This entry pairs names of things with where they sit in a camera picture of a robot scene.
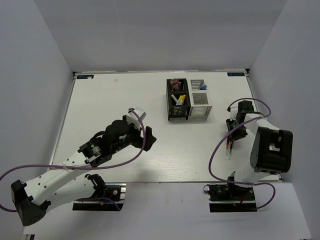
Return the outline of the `orange capped marker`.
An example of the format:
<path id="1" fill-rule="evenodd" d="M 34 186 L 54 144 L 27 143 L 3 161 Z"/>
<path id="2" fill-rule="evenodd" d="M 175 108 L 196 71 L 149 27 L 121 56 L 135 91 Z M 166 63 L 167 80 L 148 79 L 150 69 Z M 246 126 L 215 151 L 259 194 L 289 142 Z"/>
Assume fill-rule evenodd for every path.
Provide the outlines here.
<path id="1" fill-rule="evenodd" d="M 225 155 L 228 156 L 229 154 L 230 154 L 230 141 L 227 139 L 226 145 L 225 145 Z"/>

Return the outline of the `green capped marker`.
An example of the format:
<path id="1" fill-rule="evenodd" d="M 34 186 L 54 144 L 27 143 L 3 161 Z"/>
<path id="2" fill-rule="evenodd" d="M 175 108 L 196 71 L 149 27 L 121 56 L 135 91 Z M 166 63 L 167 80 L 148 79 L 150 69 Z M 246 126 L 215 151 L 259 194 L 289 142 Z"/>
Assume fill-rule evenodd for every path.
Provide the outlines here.
<path id="1" fill-rule="evenodd" d="M 233 140 L 229 141 L 229 155 L 227 156 L 228 160 L 231 160 L 231 158 L 232 158 L 233 143 L 234 143 Z"/>

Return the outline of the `yellow capped marker horizontal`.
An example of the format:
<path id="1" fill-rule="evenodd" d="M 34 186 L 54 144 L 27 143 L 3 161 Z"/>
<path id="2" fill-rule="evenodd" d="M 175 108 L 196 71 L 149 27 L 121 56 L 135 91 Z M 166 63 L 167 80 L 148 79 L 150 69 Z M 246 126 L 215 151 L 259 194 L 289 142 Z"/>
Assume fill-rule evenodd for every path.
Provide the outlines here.
<path id="1" fill-rule="evenodd" d="M 177 102 L 176 102 L 176 105 L 177 105 L 177 106 L 183 104 L 183 102 L 184 102 L 184 97 L 185 97 L 184 95 L 180 95 L 180 96 L 179 96 L 179 99 L 178 99 Z"/>

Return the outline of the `pale yellow capped marker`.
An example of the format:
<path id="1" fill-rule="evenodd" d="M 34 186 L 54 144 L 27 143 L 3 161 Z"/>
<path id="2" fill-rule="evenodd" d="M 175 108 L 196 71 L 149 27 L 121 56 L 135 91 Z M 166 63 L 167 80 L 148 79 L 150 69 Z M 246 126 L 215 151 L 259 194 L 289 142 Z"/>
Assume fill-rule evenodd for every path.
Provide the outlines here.
<path id="1" fill-rule="evenodd" d="M 179 100 L 176 98 L 174 94 L 171 94 L 172 102 L 174 102 L 176 105 L 179 104 Z"/>

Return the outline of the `clear tube of markers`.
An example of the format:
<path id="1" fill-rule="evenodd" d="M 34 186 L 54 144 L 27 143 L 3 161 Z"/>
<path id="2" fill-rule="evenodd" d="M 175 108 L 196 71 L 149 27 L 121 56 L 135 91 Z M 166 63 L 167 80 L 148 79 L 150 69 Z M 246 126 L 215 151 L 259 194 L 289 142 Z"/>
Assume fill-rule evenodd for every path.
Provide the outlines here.
<path id="1" fill-rule="evenodd" d="M 181 86 L 180 86 L 180 82 L 177 78 L 172 78 L 170 81 L 170 87 L 172 91 L 180 91 L 181 90 Z"/>

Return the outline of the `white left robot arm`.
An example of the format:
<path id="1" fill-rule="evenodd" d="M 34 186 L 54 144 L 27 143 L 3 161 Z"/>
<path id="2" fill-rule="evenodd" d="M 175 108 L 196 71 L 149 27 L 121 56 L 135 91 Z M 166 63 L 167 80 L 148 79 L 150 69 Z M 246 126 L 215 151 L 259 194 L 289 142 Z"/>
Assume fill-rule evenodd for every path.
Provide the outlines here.
<path id="1" fill-rule="evenodd" d="M 120 211 L 126 185 L 107 184 L 100 175 L 89 172 L 128 146 L 149 151 L 157 139 L 152 128 L 143 125 L 145 117 L 144 110 L 131 108 L 57 167 L 26 182 L 12 183 L 12 201 L 22 225 L 31 226 L 49 211 L 73 201 L 83 202 L 88 211 Z"/>

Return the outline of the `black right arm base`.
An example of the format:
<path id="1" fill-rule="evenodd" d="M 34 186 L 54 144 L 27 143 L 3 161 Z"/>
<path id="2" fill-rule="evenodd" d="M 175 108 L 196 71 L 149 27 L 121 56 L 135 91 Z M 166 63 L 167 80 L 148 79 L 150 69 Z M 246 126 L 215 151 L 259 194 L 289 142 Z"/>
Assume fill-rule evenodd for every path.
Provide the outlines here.
<path id="1" fill-rule="evenodd" d="M 209 195 L 211 213 L 256 212 L 256 198 L 252 187 L 234 183 L 206 184 L 203 192 Z"/>

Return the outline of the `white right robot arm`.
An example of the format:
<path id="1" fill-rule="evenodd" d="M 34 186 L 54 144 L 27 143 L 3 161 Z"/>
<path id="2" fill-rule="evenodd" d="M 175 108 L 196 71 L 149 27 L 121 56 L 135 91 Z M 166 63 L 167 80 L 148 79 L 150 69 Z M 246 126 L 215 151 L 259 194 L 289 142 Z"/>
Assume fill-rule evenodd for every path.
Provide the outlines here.
<path id="1" fill-rule="evenodd" d="M 293 133 L 271 124 L 267 119 L 271 109 L 267 106 L 268 113 L 263 115 L 255 110 L 254 100 L 240 98 L 233 102 L 237 103 L 235 110 L 232 110 L 231 105 L 227 108 L 230 113 L 226 120 L 227 142 L 233 144 L 245 138 L 247 131 L 254 135 L 249 163 L 227 179 L 232 183 L 225 187 L 225 192 L 233 200 L 243 195 L 244 188 L 249 188 L 261 179 L 288 172 L 292 163 Z"/>

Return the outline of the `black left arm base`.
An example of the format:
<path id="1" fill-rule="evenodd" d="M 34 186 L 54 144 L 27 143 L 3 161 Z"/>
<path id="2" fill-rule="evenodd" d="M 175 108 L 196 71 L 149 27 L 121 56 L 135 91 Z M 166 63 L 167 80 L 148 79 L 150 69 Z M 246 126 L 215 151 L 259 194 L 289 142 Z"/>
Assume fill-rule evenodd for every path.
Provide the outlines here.
<path id="1" fill-rule="evenodd" d="M 126 197 L 126 183 L 105 182 L 98 174 L 86 174 L 84 187 L 89 187 L 89 196 L 73 202 L 73 211 L 119 212 Z"/>

